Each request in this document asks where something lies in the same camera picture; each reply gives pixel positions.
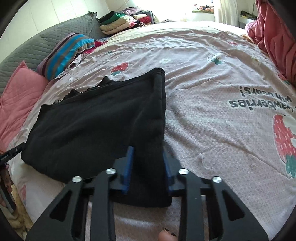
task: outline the white strawberry print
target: white strawberry print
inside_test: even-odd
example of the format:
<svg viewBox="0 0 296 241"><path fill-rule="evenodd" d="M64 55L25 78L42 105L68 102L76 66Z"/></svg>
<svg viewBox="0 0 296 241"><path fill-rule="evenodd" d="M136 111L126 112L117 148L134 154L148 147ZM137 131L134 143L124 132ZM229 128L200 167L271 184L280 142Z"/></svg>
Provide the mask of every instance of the white strawberry print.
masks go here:
<svg viewBox="0 0 296 241"><path fill-rule="evenodd" d="M125 71L127 69L127 67L128 67L128 62L124 62L120 65L117 65L112 68L111 75L117 75L117 74L121 73L122 71Z"/></svg>
<svg viewBox="0 0 296 241"><path fill-rule="evenodd" d="M287 173L296 177L296 120L290 115L274 116L274 141Z"/></svg>

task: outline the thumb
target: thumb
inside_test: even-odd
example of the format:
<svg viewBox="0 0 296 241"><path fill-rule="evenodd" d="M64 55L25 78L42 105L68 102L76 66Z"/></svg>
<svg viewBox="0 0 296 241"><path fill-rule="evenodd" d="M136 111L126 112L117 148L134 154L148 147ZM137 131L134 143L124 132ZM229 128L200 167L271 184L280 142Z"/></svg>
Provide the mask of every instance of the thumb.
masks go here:
<svg viewBox="0 0 296 241"><path fill-rule="evenodd" d="M172 232L170 232L168 229L164 228L159 234L158 234L158 241L177 241L178 238L176 235Z"/></svg>

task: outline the stack of folded clothes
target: stack of folded clothes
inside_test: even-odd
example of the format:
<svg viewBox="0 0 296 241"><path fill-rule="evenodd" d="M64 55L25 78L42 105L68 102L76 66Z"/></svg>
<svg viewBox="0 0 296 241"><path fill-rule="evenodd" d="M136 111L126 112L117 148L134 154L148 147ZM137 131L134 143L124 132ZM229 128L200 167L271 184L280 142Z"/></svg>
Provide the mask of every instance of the stack of folded clothes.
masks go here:
<svg viewBox="0 0 296 241"><path fill-rule="evenodd" d="M129 7L121 12L111 11L100 18L100 29L106 35L113 35L128 29L150 25L153 21L151 16L151 12L141 11L138 7Z"/></svg>

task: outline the gray quilted headboard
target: gray quilted headboard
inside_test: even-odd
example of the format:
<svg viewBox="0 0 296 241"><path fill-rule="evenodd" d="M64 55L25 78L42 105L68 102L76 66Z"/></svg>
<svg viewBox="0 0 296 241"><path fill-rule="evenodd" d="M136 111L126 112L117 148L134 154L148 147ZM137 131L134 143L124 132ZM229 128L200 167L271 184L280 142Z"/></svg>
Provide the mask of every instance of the gray quilted headboard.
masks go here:
<svg viewBox="0 0 296 241"><path fill-rule="evenodd" d="M67 34L80 33L95 40L106 37L99 28L96 16L97 13L89 12L82 17L59 23L33 36L15 49L0 63L0 96L21 61L24 60L28 68L36 70L38 64Z"/></svg>

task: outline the silver screw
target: silver screw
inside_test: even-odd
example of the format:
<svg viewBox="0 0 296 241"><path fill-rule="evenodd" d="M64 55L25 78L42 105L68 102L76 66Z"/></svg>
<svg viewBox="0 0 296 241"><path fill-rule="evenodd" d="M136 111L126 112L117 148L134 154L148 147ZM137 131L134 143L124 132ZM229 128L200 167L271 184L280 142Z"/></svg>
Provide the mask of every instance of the silver screw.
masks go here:
<svg viewBox="0 0 296 241"><path fill-rule="evenodd" d="M106 173L107 174L115 174L116 170L114 168L109 168L109 169L106 170Z"/></svg>
<svg viewBox="0 0 296 241"><path fill-rule="evenodd" d="M79 183L81 181L82 181L82 177L80 177L80 176L76 176L76 177L72 178L72 182L74 182L74 183Z"/></svg>
<svg viewBox="0 0 296 241"><path fill-rule="evenodd" d="M215 183L221 183L223 180L222 180L222 178L221 177L213 177L213 182L215 182Z"/></svg>
<svg viewBox="0 0 296 241"><path fill-rule="evenodd" d="M189 171L185 168L182 168L178 171L181 175L187 175L189 173Z"/></svg>

